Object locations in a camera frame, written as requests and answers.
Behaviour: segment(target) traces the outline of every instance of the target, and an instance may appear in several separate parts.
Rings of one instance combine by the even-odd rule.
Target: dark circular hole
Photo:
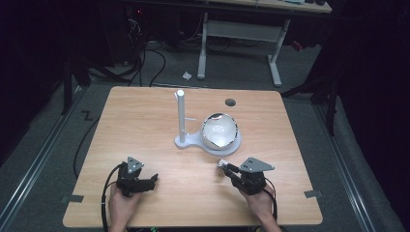
[[[227,106],[234,106],[236,104],[236,102],[233,99],[227,99],[227,100],[225,100],[225,104]]]

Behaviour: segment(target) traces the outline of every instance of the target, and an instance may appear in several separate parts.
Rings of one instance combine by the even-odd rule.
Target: desk
[[[145,164],[140,178],[159,173],[130,226],[249,226],[258,224],[245,198],[217,170],[218,158],[202,149],[178,149],[177,89],[114,87],[107,99],[64,216],[68,227],[102,227],[101,195],[109,172],[131,156]],[[226,99],[236,101],[227,106]],[[242,143],[225,158],[240,165],[252,156],[275,167],[265,172],[277,190],[279,224],[318,224],[317,200],[281,96],[273,91],[185,89],[186,130],[199,130],[215,112],[235,118]]]
[[[254,6],[255,8],[265,7],[287,11],[300,11],[310,13],[325,13],[329,14],[332,8],[326,3],[323,6],[316,4],[291,4],[284,1],[269,1],[269,0],[209,0],[210,2],[237,4]],[[268,56],[269,67],[271,69],[272,79],[277,87],[281,86],[280,76],[278,73],[277,59],[280,48],[290,23],[290,19],[286,19],[282,26],[263,26],[246,23],[227,22],[220,20],[208,20],[208,14],[204,14],[202,27],[202,46],[199,54],[198,64],[198,79],[205,78],[206,71],[206,42],[208,36],[226,37],[233,39],[254,40],[263,42],[276,43],[272,51],[272,55]]]

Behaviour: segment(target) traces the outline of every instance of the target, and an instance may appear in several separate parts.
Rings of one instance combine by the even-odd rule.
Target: human hand
[[[265,187],[272,195],[275,195],[275,191],[268,185]],[[268,193],[261,191],[255,195],[247,195],[240,191],[248,202],[250,210],[256,215],[259,222],[266,232],[279,232],[281,231],[277,221],[272,215],[272,199]]]
[[[135,212],[142,192],[135,193],[128,198],[123,195],[117,185],[111,185],[111,194],[109,195],[108,209],[111,217],[111,226],[109,232],[124,232],[129,220]]]

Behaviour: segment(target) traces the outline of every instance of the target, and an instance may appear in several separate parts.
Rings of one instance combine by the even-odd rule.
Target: round base
[[[180,141],[179,135],[175,137],[175,145],[179,149],[186,149],[186,148],[195,146],[195,147],[202,148],[205,152],[215,157],[228,157],[232,155],[234,152],[236,152],[236,150],[238,150],[239,146],[241,145],[241,141],[242,141],[242,136],[241,136],[241,133],[238,131],[238,135],[235,141],[231,144],[231,146],[223,150],[214,150],[214,149],[210,149],[208,146],[205,145],[205,143],[203,143],[200,131],[193,133],[193,134],[186,134],[185,142],[183,143]]]

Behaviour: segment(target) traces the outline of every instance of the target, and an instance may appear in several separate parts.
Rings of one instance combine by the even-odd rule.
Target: white vertical rod
[[[180,129],[180,142],[185,142],[185,100],[184,100],[184,90],[177,91],[178,98],[178,118],[179,118],[179,129]]]
[[[271,56],[271,60],[270,60],[270,63],[271,63],[271,64],[274,64],[274,63],[277,61],[277,58],[278,58],[278,55],[279,55],[279,52],[280,52],[280,48],[281,48],[281,46],[282,46],[282,44],[283,44],[284,37],[286,36],[286,33],[287,33],[287,28],[289,27],[289,23],[290,23],[290,19],[286,19],[286,20],[283,22],[282,28],[281,28],[281,30],[280,30],[280,32],[279,32],[279,38],[278,38],[278,41],[277,41],[277,47],[276,47],[276,49],[275,49],[274,54]]]

